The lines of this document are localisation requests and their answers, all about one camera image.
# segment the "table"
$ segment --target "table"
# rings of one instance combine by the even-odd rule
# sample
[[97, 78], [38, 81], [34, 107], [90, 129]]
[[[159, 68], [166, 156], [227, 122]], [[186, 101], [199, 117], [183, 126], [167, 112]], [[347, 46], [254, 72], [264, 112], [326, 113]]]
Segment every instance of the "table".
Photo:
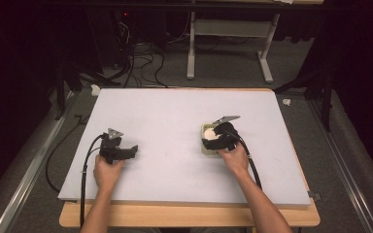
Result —
[[[212, 2], [232, 3], [269, 3], [279, 4], [284, 1], [272, 0], [213, 0]], [[294, 0], [293, 4], [322, 4], [323, 0]], [[259, 37], [265, 38], [264, 48], [257, 52], [259, 64], [266, 83], [272, 83], [272, 75], [266, 60], [269, 48], [278, 25], [280, 14], [274, 14], [270, 21], [241, 21], [196, 19], [195, 12], [190, 13], [189, 52], [187, 58], [186, 78], [195, 77], [195, 35], [233, 36], [233, 37]]]
[[[247, 91], [264, 91], [268, 89], [246, 89]], [[302, 183], [308, 185], [296, 158], [293, 164], [300, 172]], [[285, 206], [280, 211], [291, 226], [313, 226], [320, 222], [317, 208], [312, 199], [308, 206]], [[88, 212], [91, 201], [86, 201]], [[60, 216], [60, 224], [65, 227], [78, 227], [80, 205], [66, 202]], [[254, 225], [250, 210], [246, 204], [231, 203], [182, 203], [182, 202], [148, 202], [148, 201], [114, 201], [112, 205], [111, 226], [155, 226], [155, 227], [191, 227], [191, 226], [252, 226]]]

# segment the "metal bracket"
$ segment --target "metal bracket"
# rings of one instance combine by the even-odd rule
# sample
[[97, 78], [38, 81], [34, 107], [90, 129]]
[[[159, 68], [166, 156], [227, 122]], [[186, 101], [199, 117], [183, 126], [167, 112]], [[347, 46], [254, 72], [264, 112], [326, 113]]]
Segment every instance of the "metal bracket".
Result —
[[118, 132], [115, 129], [108, 128], [108, 135], [109, 135], [109, 137], [108, 137], [109, 139], [115, 139], [117, 137], [123, 136], [123, 133]]
[[213, 124], [222, 124], [222, 123], [225, 123], [225, 122], [229, 122], [233, 119], [237, 119], [239, 117], [240, 116], [224, 116], [221, 119], [214, 121]]
[[311, 191], [311, 190], [308, 191], [308, 196], [312, 198], [315, 202], [322, 200], [321, 195], [319, 193], [315, 193], [314, 191]]

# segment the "wooden table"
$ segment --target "wooden table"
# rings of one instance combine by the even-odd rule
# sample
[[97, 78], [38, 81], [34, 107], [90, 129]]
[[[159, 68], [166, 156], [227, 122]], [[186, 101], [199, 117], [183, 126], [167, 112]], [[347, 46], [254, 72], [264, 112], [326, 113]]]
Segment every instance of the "wooden table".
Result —
[[[297, 160], [302, 179], [309, 190]], [[279, 208], [290, 226], [315, 226], [320, 223], [314, 201], [308, 207]], [[85, 213], [92, 201], [86, 201]], [[80, 226], [80, 203], [65, 202], [59, 219], [64, 227]], [[250, 209], [243, 204], [195, 204], [114, 201], [110, 226], [120, 227], [194, 227], [194, 226], [254, 226]]]

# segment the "white cable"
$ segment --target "white cable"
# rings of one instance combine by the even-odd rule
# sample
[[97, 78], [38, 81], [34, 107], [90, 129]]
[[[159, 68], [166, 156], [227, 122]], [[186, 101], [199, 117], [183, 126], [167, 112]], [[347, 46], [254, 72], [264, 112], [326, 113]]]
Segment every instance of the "white cable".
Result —
[[119, 24], [124, 26], [126, 28], [126, 31], [128, 32], [128, 35], [126, 36], [126, 44], [128, 44], [128, 42], [129, 42], [129, 28], [123, 22], [119, 22]]
[[185, 36], [185, 34], [187, 32], [187, 26], [188, 26], [188, 23], [189, 23], [189, 18], [190, 18], [190, 13], [187, 14], [186, 27], [184, 28], [183, 34], [181, 34], [181, 36], [179, 38], [177, 38], [177, 39], [175, 39], [173, 41], [167, 42], [168, 44], [175, 43], [175, 42], [178, 42], [178, 41], [181, 41], [181, 40], [187, 38], [187, 36], [186, 37], [184, 37], [184, 36]]

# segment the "person's left hand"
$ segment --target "person's left hand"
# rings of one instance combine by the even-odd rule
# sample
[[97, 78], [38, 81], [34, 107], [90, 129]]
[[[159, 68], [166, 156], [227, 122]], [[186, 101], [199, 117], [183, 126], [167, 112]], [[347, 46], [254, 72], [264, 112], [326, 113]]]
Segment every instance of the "person's left hand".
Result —
[[100, 190], [112, 191], [114, 189], [124, 163], [125, 160], [121, 160], [115, 164], [109, 164], [104, 157], [96, 155], [93, 177]]

